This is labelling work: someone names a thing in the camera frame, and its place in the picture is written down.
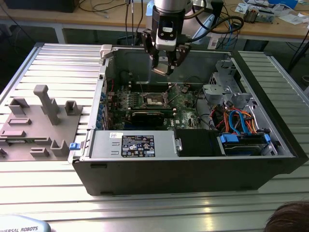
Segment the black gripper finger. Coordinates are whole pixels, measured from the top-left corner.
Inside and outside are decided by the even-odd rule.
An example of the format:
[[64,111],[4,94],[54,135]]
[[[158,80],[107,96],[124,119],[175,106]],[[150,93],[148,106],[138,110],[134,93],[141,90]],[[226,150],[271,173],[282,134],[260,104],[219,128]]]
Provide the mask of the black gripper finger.
[[151,30],[145,29],[141,33],[141,39],[145,52],[149,54],[152,60],[151,68],[154,69],[158,66],[159,63],[159,51],[156,49],[155,45],[153,45]]
[[179,45],[174,51],[167,51],[168,69],[166,75],[171,75],[175,67],[179,67],[191,50],[190,45]]

